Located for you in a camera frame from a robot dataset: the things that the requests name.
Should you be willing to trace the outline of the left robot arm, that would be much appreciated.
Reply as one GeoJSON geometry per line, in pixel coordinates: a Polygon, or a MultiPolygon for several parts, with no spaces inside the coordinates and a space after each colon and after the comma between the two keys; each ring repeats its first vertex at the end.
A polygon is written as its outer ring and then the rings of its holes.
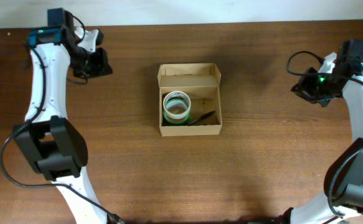
{"type": "Polygon", "coordinates": [[[68,70],[86,84],[89,79],[112,74],[103,33],[88,31],[63,8],[47,11],[47,25],[29,32],[26,48],[33,67],[31,102],[25,123],[11,135],[32,170],[57,188],[77,223],[119,223],[103,208],[87,174],[88,149],[70,123],[66,109],[68,70]]]}

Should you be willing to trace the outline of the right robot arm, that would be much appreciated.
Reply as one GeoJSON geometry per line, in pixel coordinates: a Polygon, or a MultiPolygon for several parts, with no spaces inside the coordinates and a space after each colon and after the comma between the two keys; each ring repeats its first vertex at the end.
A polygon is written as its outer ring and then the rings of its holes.
{"type": "Polygon", "coordinates": [[[338,53],[322,58],[300,77],[291,91],[300,98],[327,107],[342,98],[349,109],[352,144],[330,166],[323,191],[308,203],[289,208],[274,223],[345,223],[363,215],[363,40],[343,42],[338,53]]]}

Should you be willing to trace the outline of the brown cardboard box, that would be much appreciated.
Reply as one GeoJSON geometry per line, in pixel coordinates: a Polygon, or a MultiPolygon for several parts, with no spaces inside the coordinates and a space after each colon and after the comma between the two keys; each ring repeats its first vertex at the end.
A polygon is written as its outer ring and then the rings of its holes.
{"type": "Polygon", "coordinates": [[[158,71],[161,136],[219,134],[220,80],[214,63],[162,64],[158,71]]]}

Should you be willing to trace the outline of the green tape roll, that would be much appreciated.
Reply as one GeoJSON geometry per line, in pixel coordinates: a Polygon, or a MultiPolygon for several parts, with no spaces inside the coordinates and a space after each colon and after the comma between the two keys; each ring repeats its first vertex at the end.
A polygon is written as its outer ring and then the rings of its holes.
{"type": "Polygon", "coordinates": [[[187,98],[170,98],[164,102],[164,118],[172,124],[185,123],[191,114],[191,101],[187,98]]]}

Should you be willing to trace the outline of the black pen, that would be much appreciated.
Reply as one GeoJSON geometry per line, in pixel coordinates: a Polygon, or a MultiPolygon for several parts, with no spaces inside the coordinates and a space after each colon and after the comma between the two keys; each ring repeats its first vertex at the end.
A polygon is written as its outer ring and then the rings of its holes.
{"type": "Polygon", "coordinates": [[[199,121],[202,121],[202,120],[204,120],[204,119],[206,119],[206,118],[208,118],[208,117],[212,116],[213,114],[215,114],[215,111],[210,111],[210,112],[208,112],[208,113],[206,113],[206,114],[203,114],[203,115],[202,115],[202,116],[200,116],[199,118],[197,118],[197,119],[195,119],[195,120],[193,120],[193,121],[189,122],[187,125],[188,125],[188,126],[192,126],[193,124],[196,124],[196,123],[198,123],[199,121]]]}

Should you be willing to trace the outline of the cream masking tape roll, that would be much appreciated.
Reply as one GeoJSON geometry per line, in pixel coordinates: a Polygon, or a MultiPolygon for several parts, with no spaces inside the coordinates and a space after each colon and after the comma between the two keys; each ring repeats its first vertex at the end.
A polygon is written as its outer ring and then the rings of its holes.
{"type": "Polygon", "coordinates": [[[191,113],[191,99],[183,91],[172,91],[163,99],[163,116],[171,124],[186,122],[191,113]]]}

